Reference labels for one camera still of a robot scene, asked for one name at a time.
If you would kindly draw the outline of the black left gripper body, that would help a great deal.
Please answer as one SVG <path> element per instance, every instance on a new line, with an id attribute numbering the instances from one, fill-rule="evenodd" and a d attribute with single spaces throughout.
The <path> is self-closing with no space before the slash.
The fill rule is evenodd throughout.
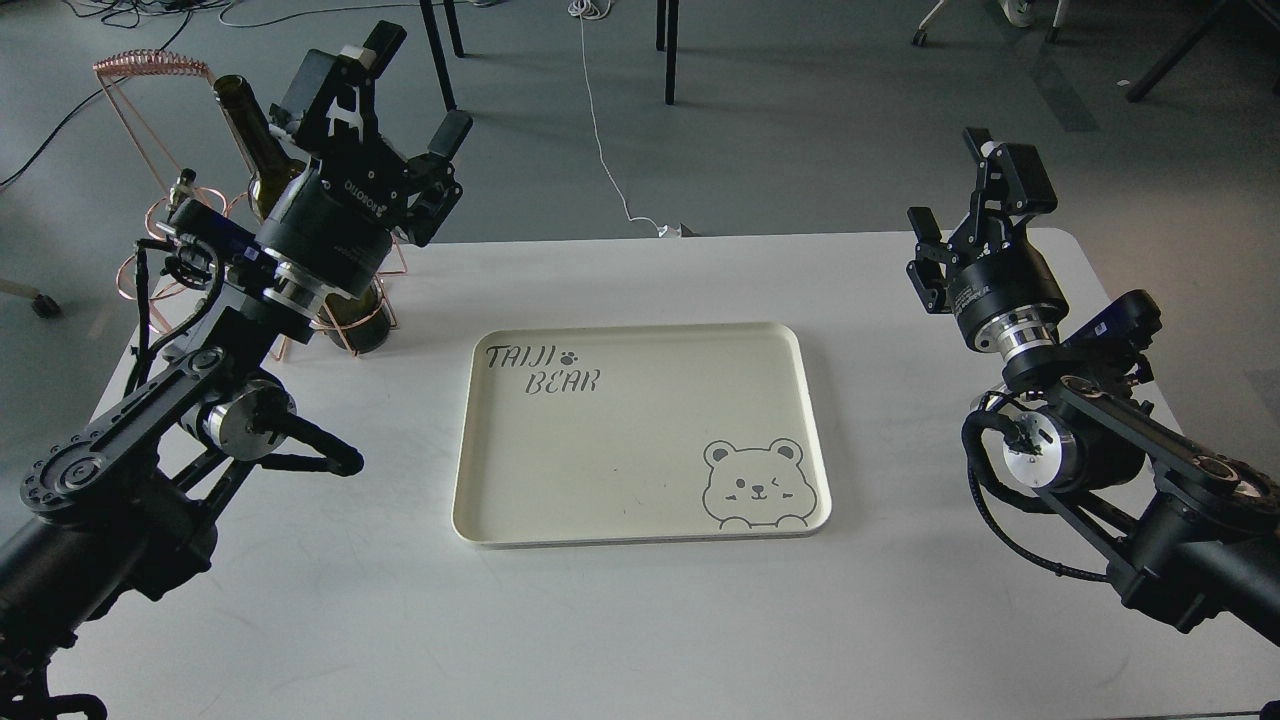
<path id="1" fill-rule="evenodd" d="M 460 201 L 396 199 L 398 176 L 339 168 L 335 161 L 294 178 L 261 224 L 259 246 L 276 269 L 265 295 L 275 301 L 360 296 L 394 240 L 428 245 Z"/>

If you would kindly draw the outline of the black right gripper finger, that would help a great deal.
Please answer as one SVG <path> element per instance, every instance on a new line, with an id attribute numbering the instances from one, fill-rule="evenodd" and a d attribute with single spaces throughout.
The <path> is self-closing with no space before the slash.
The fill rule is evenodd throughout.
<path id="1" fill-rule="evenodd" d="M 963 243 L 966 254 L 982 256 L 1024 240 L 1030 219 L 1055 211 L 1059 196 L 1037 146 L 998 142 L 977 127 L 966 127 L 963 137 L 977 163 Z"/>
<path id="2" fill-rule="evenodd" d="M 922 306 L 929 314 L 954 314 L 948 277 L 957 255 L 943 242 L 941 229 L 929 208 L 911 206 L 908 220 L 915 234 L 915 256 L 906 265 L 906 273 Z"/>

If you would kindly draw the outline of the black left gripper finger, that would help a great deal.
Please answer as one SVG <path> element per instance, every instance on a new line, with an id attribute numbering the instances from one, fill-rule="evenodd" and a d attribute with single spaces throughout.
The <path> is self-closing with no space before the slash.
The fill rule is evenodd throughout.
<path id="1" fill-rule="evenodd" d="M 402 26 L 379 20 L 360 46 L 307 51 L 285 96 L 269 110 L 271 132 L 308 155 L 307 173 L 324 160 L 356 176 L 410 173 L 406 158 L 383 138 L 374 109 L 375 81 L 406 37 Z"/>
<path id="2" fill-rule="evenodd" d="M 396 199 L 413 201 L 456 201 L 462 188 L 454 177 L 454 155 L 474 127 L 472 117 L 462 110 L 449 110 L 430 138 L 428 150 L 404 161 L 396 184 Z"/>

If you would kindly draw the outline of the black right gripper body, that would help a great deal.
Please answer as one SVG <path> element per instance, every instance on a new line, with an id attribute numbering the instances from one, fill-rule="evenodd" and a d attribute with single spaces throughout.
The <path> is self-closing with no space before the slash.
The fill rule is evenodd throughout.
<path id="1" fill-rule="evenodd" d="M 1044 320 L 1053 325 L 1069 311 L 1050 265 L 1030 245 L 978 258 L 947 281 L 946 295 L 965 345 L 975 352 L 992 351 L 980 345 L 983 328 L 1019 307 L 1044 307 Z"/>

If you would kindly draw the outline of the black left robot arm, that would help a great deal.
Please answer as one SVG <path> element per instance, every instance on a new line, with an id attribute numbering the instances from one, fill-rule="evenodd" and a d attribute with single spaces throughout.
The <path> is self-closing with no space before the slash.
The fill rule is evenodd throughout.
<path id="1" fill-rule="evenodd" d="M 404 41 L 381 20 L 360 45 L 312 50 L 268 115 L 236 77 L 214 90 L 250 165 L 247 231 L 207 206 L 193 173 L 172 186 L 160 238 L 168 273 L 202 295 L 148 338 L 140 297 L 122 400 L 52 446 L 20 482 L 31 520 L 3 544 L 3 716 L 104 719 L 92 694 L 49 691 L 52 655 L 129 591 L 160 600 L 206 571 L 216 523 L 257 468 L 351 477 L 360 452 L 296 411 L 262 369 L 278 338 L 306 342 L 332 296 L 369 292 L 397 240 L 429 243 L 458 202 L 453 156 L 471 117 L 451 109 L 426 152 L 381 136 L 375 83 Z"/>

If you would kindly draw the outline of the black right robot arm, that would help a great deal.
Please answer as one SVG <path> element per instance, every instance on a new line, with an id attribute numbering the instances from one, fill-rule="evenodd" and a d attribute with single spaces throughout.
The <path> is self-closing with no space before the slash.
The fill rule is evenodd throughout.
<path id="1" fill-rule="evenodd" d="M 1037 149 L 965 128 L 975 161 L 966 215 L 942 234 L 910 208 L 908 264 L 922 306 L 948 314 L 1002 380 L 961 428 L 972 497 L 1015 553 L 1111 585 L 1123 605 L 1187 633 L 1229 612 L 1279 638 L 1277 484 L 1169 429 L 1133 396 L 1161 311 L 1143 290 L 1074 334 L 1068 301 L 1027 227 L 1059 200 Z"/>

